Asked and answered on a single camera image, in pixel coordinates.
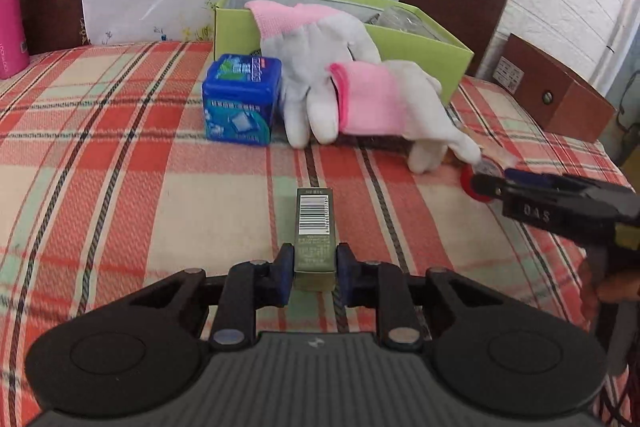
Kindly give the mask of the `person's right hand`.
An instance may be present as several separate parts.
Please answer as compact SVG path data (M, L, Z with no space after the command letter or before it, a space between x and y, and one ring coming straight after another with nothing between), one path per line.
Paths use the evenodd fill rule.
M625 301L639 300L640 274L638 271L620 272L596 283L590 263L585 259L579 265L578 275L582 284L580 311L588 322L596 317L601 303L624 303Z

